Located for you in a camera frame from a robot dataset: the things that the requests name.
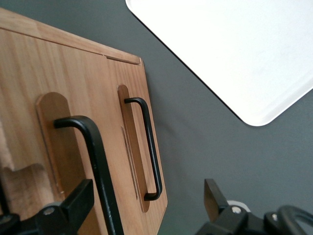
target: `black clamp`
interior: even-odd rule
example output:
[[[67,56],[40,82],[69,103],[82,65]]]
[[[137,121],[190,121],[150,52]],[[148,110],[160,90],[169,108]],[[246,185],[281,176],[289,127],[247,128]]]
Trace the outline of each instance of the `black clamp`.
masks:
[[[204,204],[210,221],[196,235],[306,235],[298,224],[313,227],[313,215],[293,206],[268,212],[264,219],[239,206],[231,206],[213,179],[204,182]]]
[[[45,207],[29,219],[0,215],[0,235],[76,235],[93,203],[92,180],[83,180],[59,206]]]

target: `wooden slot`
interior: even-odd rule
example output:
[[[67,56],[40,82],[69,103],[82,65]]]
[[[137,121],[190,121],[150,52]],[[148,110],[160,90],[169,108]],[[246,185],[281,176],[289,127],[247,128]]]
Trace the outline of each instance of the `wooden slot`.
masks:
[[[142,211],[147,212],[150,202],[145,201],[144,196],[148,193],[148,188],[139,149],[132,107],[130,104],[125,104],[124,102],[125,99],[130,98],[128,88],[125,85],[120,85],[118,87],[118,97],[125,126],[126,143],[129,146],[129,161],[133,179],[135,180],[135,190],[137,191],[137,195],[139,195]]]
[[[70,116],[68,102],[61,94],[51,92],[38,99],[36,108],[53,171],[50,181],[57,185],[59,195],[65,199],[86,178],[74,129],[55,129],[53,126],[54,120]],[[100,234],[94,208],[79,234]]]

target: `wooden board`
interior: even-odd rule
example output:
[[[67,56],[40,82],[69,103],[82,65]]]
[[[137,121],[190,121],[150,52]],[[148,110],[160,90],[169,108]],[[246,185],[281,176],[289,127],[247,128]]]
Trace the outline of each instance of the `wooden board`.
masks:
[[[25,24],[25,27],[35,23],[17,14],[5,14],[11,21]],[[157,234],[167,205],[164,179],[162,176],[160,198],[150,202],[147,211],[143,210],[132,178],[129,146],[125,141],[126,128],[117,90],[119,85],[126,85],[130,96],[144,98],[150,107],[142,61],[138,59],[126,63],[123,56],[128,55],[122,52],[119,59],[117,54],[113,58],[93,49],[90,53],[87,51],[89,42],[77,36],[74,36],[74,41],[78,40],[82,46],[73,47],[70,34],[63,35],[62,31],[56,33],[63,41],[52,43],[49,37],[56,29],[47,25],[42,27],[45,30],[40,31],[41,37],[32,33],[27,36],[23,26],[16,23],[8,23],[6,29],[0,29],[0,177],[5,184],[11,211],[23,213],[23,218],[27,218],[45,204],[59,200],[54,193],[55,182],[62,180],[58,181],[57,174],[49,169],[51,165],[46,160],[49,150],[35,107],[40,96],[57,92],[67,99],[72,115],[87,116],[98,126],[125,234]],[[137,105],[132,104],[131,107],[146,187],[148,192],[154,192],[154,176],[141,110]],[[150,116],[154,130],[153,116]],[[75,135],[85,175],[93,179],[85,141],[79,132],[75,131]],[[162,174],[158,148],[157,156]],[[94,207],[101,234],[106,235],[96,189]]]

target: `drawer handle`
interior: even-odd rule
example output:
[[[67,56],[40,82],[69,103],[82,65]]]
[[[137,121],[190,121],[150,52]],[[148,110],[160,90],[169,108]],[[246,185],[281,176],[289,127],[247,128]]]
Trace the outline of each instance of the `drawer handle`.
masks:
[[[161,181],[160,169],[159,169],[158,161],[157,161],[157,151],[156,151],[155,141],[153,138],[148,105],[146,101],[140,97],[127,98],[124,100],[124,102],[126,104],[135,102],[135,103],[138,103],[141,107],[142,117],[143,117],[143,121],[145,125],[147,141],[148,141],[152,170],[153,170],[153,175],[154,175],[155,184],[156,184],[156,193],[146,193],[144,196],[144,200],[155,201],[160,197],[162,193],[162,181]]]
[[[86,116],[54,120],[55,128],[75,127],[84,136],[109,235],[123,235],[109,166],[97,125]]]

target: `wooden edge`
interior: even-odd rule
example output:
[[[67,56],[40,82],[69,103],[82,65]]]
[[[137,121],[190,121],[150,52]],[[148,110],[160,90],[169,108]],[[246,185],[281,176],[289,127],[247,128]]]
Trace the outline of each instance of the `wooden edge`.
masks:
[[[143,70],[145,71],[145,65],[144,65],[144,63],[143,63],[142,58],[139,58],[139,60],[140,60],[140,65],[142,66]]]
[[[132,112],[132,107],[130,104],[126,105],[124,99],[129,98],[128,89],[125,85],[120,85],[118,87],[118,98],[121,106],[122,117],[125,127],[125,139],[127,144],[127,149],[129,152],[129,161],[131,165],[131,171],[133,175],[134,187],[139,195],[139,201],[141,209],[143,212],[149,210],[150,202],[144,200],[144,196],[148,193],[147,182],[145,178],[145,173],[143,169],[139,143],[136,133],[136,128],[134,124],[134,117]]]
[[[3,124],[0,120],[0,167],[14,169],[14,162],[12,155],[10,153],[9,147],[7,145]]]
[[[86,178],[73,128],[55,129],[53,126],[54,120],[70,116],[68,102],[61,94],[50,92],[38,99],[36,108],[53,171],[50,182],[56,184],[57,194],[64,199]],[[88,214],[79,233],[100,234],[94,208]]]
[[[0,28],[67,47],[104,55],[108,59],[136,65],[140,64],[138,56],[93,42],[3,8],[0,8]]]

